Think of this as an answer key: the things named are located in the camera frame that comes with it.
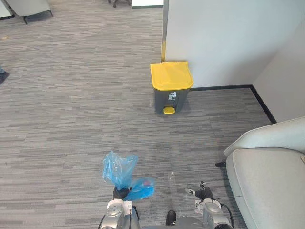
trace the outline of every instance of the metal trim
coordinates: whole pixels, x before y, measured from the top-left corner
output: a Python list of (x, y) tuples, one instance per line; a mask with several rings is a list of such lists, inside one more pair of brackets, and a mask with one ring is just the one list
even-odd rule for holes
[(163, 28), (162, 28), (162, 45), (161, 45), (161, 62), (165, 62), (166, 50), (166, 35), (167, 35), (167, 21), (170, 0), (164, 0), (163, 5)]

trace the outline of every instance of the black cable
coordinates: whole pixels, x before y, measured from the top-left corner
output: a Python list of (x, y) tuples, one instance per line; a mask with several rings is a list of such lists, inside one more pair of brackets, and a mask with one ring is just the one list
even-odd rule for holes
[(129, 221), (130, 221), (129, 229), (131, 229), (132, 228), (132, 213), (130, 213)]
[(233, 215), (232, 215), (231, 210), (230, 210), (229, 207), (226, 206), (225, 204), (220, 203), (220, 206), (221, 206), (221, 207), (225, 207), (226, 209), (228, 209), (229, 214), (230, 214), (230, 219), (231, 219), (231, 226), (232, 226), (232, 228), (234, 228), (234, 220), (233, 220)]
[(105, 215), (104, 215), (103, 218), (101, 219), (100, 224), (99, 224), (99, 227), (98, 227), (97, 229), (100, 229), (100, 226), (101, 226), (101, 224), (102, 224), (104, 218), (105, 218)]

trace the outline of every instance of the blue plastic bag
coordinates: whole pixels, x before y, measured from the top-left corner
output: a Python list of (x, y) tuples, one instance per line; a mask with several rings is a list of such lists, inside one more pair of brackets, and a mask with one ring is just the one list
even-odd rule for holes
[(132, 182), (132, 189), (124, 200), (144, 199), (154, 194), (154, 179), (142, 178)]
[(131, 155), (121, 158), (115, 152), (110, 151), (103, 160), (103, 178), (106, 182), (114, 184), (118, 190), (129, 188), (132, 182), (132, 172), (138, 163), (138, 156)]
[(103, 160), (102, 176), (107, 183), (114, 184), (118, 190), (130, 189), (124, 200), (138, 200), (146, 198), (154, 193), (154, 180), (142, 178), (132, 181), (132, 172), (138, 163), (138, 156), (131, 155), (121, 158), (113, 151), (107, 154)]

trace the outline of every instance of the yellow foot pedal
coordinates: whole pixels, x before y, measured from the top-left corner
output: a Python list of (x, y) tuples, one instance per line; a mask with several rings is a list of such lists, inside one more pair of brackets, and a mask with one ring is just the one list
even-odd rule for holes
[(175, 113), (175, 108), (168, 106), (163, 108), (163, 113), (166, 115), (174, 114)]

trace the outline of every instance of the chair armrest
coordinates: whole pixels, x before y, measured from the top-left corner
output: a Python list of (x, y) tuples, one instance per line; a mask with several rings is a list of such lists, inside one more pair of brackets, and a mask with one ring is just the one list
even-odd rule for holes
[(236, 149), (261, 147), (280, 147), (305, 153), (305, 116), (250, 130), (226, 148), (224, 154), (229, 156)]

